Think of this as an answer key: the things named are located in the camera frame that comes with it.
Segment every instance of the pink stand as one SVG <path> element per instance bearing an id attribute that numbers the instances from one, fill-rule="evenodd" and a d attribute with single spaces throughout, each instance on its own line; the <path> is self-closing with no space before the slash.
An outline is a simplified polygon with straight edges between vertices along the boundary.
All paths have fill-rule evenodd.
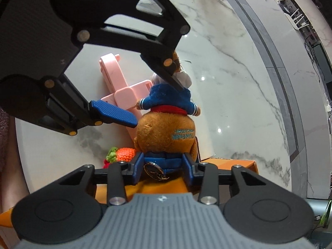
<path id="1" fill-rule="evenodd" d="M 100 58 L 99 64 L 104 80 L 110 91 L 110 95 L 102 98 L 103 101 L 116 105 L 119 108 L 130 111 L 139 120 L 142 117 L 140 110 L 136 109 L 138 100 L 149 95 L 152 87 L 150 80 L 144 80 L 134 85 L 128 86 L 118 61 L 120 55 L 107 54 Z M 128 133 L 132 140 L 136 137 L 136 128 L 127 127 Z"/>

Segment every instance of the crocheted carrot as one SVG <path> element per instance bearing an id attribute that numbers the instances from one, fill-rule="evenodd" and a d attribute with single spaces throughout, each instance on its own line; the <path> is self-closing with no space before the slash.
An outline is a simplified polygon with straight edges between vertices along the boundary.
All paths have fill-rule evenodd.
<path id="1" fill-rule="evenodd" d="M 130 162 L 136 154 L 136 150 L 133 148 L 117 148 L 112 147 L 104 160 L 104 168 L 107 168 L 110 163 L 118 161 Z"/>

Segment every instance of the marble floor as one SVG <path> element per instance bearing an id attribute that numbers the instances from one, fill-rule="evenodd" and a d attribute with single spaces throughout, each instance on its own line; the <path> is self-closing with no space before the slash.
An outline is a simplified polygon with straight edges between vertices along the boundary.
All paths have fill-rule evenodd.
<path id="1" fill-rule="evenodd" d="M 291 190 L 290 161 L 285 126 L 275 90 L 261 56 L 243 23 L 227 0 L 170 0 L 183 14 L 191 31 L 177 47 L 190 74 L 193 101 L 202 109 L 195 117 L 200 153 L 256 160 L 259 173 Z M 156 10 L 150 0 L 141 7 Z M 151 33 L 158 27 L 115 16 L 119 23 Z M 120 66 L 129 85 L 148 79 L 152 71 L 139 54 L 85 45 L 66 75 L 86 97 L 109 94 L 98 60 L 121 55 Z M 112 146 L 132 146 L 124 127 L 86 127 L 70 137 L 17 120 L 19 151 L 31 192 L 83 164 L 101 167 Z"/>
<path id="2" fill-rule="evenodd" d="M 293 28 L 276 0 L 228 1 L 255 42 L 268 72 L 279 74 L 274 78 L 270 75 L 273 85 L 276 82 L 283 85 L 281 93 L 278 92 L 280 89 L 275 90 L 286 128 L 292 191 L 302 197 L 327 199 L 330 195 L 332 157 L 330 112 L 326 108 L 323 87 L 325 77 L 317 74 L 319 69 L 311 63 L 303 47 L 303 34 Z M 301 5 L 301 9 L 308 10 L 308 7 Z M 317 12 L 312 10 L 308 13 L 312 17 Z M 321 39 L 326 49 L 325 36 Z M 291 121 L 285 119 L 287 109 L 288 116 L 293 117 Z"/>

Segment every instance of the electrical cable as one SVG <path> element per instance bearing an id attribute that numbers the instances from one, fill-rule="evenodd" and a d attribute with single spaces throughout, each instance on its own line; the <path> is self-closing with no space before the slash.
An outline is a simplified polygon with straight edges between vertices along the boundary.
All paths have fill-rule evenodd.
<path id="1" fill-rule="evenodd" d="M 316 75 L 317 75 L 317 77 L 318 77 L 318 82 L 320 83 L 320 77 L 319 77 L 319 74 L 318 74 L 318 72 L 316 71 L 315 66 L 313 65 L 313 63 L 315 62 L 316 55 L 315 55 L 315 53 L 312 51 L 311 46 L 308 45 L 308 44 L 306 43 L 306 41 L 307 41 L 308 38 L 309 38 L 309 36 L 307 36 L 307 38 L 306 38 L 305 41 L 304 41 L 304 48 L 305 48 L 305 50 L 306 50 L 306 52 L 307 52 L 307 54 L 308 54 L 308 56 L 309 56 L 309 58 L 310 58 L 310 61 L 311 61 L 312 67 L 313 67 L 313 69 L 314 69 L 315 72 L 316 72 Z"/>
<path id="2" fill-rule="evenodd" d="M 292 8 L 291 6 L 287 6 L 287 9 L 288 9 L 288 11 L 289 11 L 290 13 L 294 13 L 294 10 L 293 10 L 293 8 Z"/>
<path id="3" fill-rule="evenodd" d="M 312 230 L 311 230 L 311 232 L 310 232 L 310 235 L 309 235 L 309 238 L 311 239 L 311 236 L 312 236 L 312 233 L 314 232 L 314 230 L 315 229 L 317 229 L 317 228 L 320 228 L 320 227 L 323 227 L 323 226 L 316 226 L 315 228 L 313 228 Z"/>

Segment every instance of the brown teddy bear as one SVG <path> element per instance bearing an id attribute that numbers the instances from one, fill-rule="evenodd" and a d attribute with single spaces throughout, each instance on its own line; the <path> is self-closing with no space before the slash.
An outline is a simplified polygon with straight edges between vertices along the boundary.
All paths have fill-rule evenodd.
<path id="1" fill-rule="evenodd" d="M 180 65 L 179 57 L 173 53 L 177 65 L 175 75 L 184 86 L 177 91 L 158 75 L 152 76 L 150 95 L 137 102 L 139 110 L 150 109 L 137 125 L 134 145 L 137 151 L 147 153 L 190 153 L 195 161 L 198 156 L 195 123 L 188 115 L 200 115 L 200 108 L 191 102 L 190 76 Z"/>
<path id="2" fill-rule="evenodd" d="M 138 121 L 134 145 L 143 153 L 190 153 L 195 161 L 195 123 L 188 115 L 150 111 Z"/>

